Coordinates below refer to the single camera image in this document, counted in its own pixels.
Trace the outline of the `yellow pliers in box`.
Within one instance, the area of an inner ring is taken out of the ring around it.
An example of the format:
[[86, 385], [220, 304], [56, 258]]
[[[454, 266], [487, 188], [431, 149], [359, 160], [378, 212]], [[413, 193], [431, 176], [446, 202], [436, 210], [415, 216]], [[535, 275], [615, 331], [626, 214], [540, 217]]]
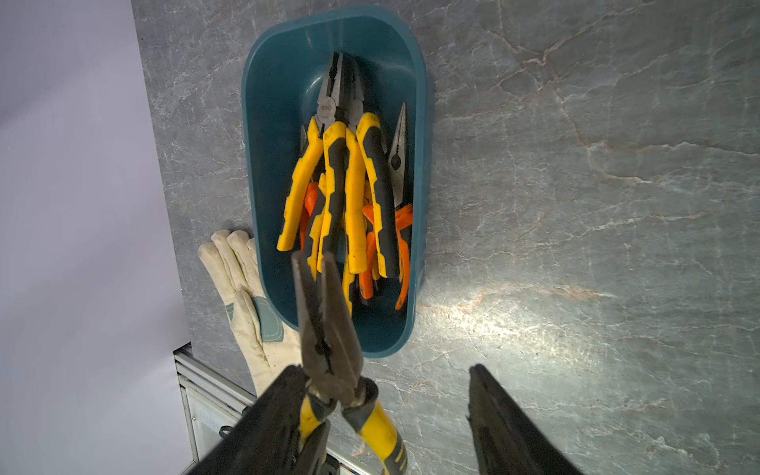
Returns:
[[[307, 237], [306, 237], [306, 257], [308, 267], [310, 268], [312, 277], [317, 278], [318, 269], [318, 257], [320, 250], [320, 236], [322, 233], [323, 214], [326, 204], [326, 177], [324, 172], [319, 177], [319, 182], [312, 182], [314, 190], [316, 191], [316, 206], [310, 219]], [[350, 273], [348, 264], [344, 265], [344, 274], [342, 275], [342, 293], [344, 293], [344, 299], [346, 299], [346, 306], [348, 306], [348, 312], [352, 314], [354, 292], [356, 291], [355, 275]]]

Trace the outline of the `beige work glove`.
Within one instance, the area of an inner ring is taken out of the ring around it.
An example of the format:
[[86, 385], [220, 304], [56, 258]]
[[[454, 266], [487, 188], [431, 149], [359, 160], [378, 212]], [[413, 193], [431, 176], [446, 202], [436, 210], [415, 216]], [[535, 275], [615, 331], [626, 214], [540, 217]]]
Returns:
[[199, 258], [226, 309], [230, 329], [245, 358], [257, 395], [289, 365], [302, 363], [299, 333], [265, 297], [255, 239], [243, 230], [220, 230], [200, 245]]

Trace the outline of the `teal plastic storage box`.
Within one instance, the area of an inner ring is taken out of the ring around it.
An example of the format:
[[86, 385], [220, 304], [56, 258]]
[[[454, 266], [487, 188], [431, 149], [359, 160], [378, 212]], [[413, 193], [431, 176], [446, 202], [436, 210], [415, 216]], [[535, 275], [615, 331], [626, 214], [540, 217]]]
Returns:
[[277, 251], [291, 175], [300, 152], [300, 129], [316, 112], [329, 55], [358, 57], [368, 77], [370, 105], [385, 129], [408, 114], [405, 184], [414, 223], [411, 283], [406, 312], [395, 310], [401, 284], [386, 281], [369, 305], [355, 304], [354, 326], [367, 358], [396, 354], [416, 323], [423, 285], [433, 168], [433, 83], [411, 28], [378, 6], [346, 7], [279, 24], [251, 48], [241, 79], [241, 112], [247, 149], [251, 215], [265, 296], [284, 324], [296, 328], [294, 281], [289, 253]]

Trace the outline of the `yellow black combination pliers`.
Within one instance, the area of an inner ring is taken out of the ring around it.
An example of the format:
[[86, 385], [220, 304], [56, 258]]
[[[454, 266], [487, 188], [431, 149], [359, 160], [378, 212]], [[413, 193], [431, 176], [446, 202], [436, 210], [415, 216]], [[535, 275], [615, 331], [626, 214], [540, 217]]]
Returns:
[[400, 259], [395, 221], [395, 201], [381, 121], [365, 107], [364, 77], [357, 59], [350, 59], [348, 130], [358, 145], [372, 198], [373, 233], [381, 277], [399, 278]]

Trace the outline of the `yellow needle nose pliers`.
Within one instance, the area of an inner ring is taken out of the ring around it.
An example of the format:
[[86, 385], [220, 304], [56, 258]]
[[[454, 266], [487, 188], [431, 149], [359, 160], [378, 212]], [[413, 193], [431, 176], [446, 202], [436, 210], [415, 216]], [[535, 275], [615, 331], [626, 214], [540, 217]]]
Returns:
[[313, 274], [304, 251], [292, 255], [306, 395], [300, 410], [300, 445], [327, 425], [340, 408], [353, 431], [371, 448], [385, 474], [404, 474], [408, 451], [378, 400], [376, 383], [362, 375], [364, 357], [348, 310], [334, 255]]

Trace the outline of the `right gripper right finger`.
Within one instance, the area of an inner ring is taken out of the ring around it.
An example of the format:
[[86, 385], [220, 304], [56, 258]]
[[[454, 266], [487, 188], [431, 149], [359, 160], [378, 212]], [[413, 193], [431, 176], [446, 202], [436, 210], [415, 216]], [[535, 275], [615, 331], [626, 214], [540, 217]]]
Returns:
[[578, 474], [488, 369], [469, 369], [467, 420], [481, 474]]

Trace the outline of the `orange needle nose pliers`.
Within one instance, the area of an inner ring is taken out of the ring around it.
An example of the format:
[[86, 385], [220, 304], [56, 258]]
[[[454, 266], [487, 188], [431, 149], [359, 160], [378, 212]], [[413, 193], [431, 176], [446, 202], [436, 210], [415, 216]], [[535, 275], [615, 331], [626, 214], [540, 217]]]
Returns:
[[[407, 105], [403, 104], [400, 109], [396, 129], [387, 152], [387, 163], [391, 175], [392, 189], [395, 201], [395, 221], [399, 247], [401, 289], [395, 311], [401, 312], [407, 304], [411, 285], [411, 234], [414, 223], [414, 207], [411, 199], [406, 194], [405, 177], [407, 165]], [[372, 205], [363, 210], [365, 217], [373, 225]], [[370, 264], [377, 264], [375, 255], [370, 257]]]

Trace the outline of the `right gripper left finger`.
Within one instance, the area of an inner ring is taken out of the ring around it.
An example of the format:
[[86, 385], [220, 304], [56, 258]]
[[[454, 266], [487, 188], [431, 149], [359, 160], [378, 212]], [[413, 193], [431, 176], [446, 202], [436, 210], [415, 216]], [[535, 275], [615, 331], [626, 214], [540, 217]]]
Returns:
[[285, 368], [192, 474], [317, 474], [326, 461], [331, 424], [300, 443], [300, 413], [307, 377]]

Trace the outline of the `orange combination pliers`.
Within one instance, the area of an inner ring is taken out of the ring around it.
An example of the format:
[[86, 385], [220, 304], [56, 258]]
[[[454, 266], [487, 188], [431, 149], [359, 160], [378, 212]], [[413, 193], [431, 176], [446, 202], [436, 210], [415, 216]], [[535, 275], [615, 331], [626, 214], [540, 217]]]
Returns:
[[[308, 128], [306, 125], [301, 127], [300, 130], [300, 154], [301, 156], [307, 151], [308, 148]], [[316, 206], [316, 191], [314, 190], [314, 185], [312, 185], [312, 182], [319, 182], [319, 177], [323, 173], [323, 157], [320, 156], [317, 165], [315, 166], [311, 178], [310, 183], [307, 185], [307, 191], [304, 198], [304, 205], [302, 210], [302, 215], [300, 219], [300, 225], [299, 225], [299, 237], [300, 237], [300, 245], [301, 249], [304, 249], [306, 247], [306, 237], [307, 237], [307, 230], [308, 225], [310, 222], [310, 219], [312, 217], [312, 214], [314, 212], [314, 208]]]

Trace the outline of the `large yellow combination pliers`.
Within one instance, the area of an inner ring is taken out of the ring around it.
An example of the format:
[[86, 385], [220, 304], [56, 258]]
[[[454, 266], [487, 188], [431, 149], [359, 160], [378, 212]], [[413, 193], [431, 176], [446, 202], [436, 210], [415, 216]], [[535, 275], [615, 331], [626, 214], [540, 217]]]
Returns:
[[338, 248], [338, 230], [348, 198], [346, 180], [350, 165], [348, 139], [348, 104], [350, 104], [350, 59], [342, 51], [331, 54], [327, 70], [322, 76], [315, 115], [306, 125], [308, 130], [307, 151], [297, 160], [291, 176], [284, 212], [283, 225], [277, 242], [279, 251], [291, 251], [299, 232], [307, 185], [320, 156], [326, 177], [326, 204], [323, 214], [318, 273], [323, 269], [325, 253]]

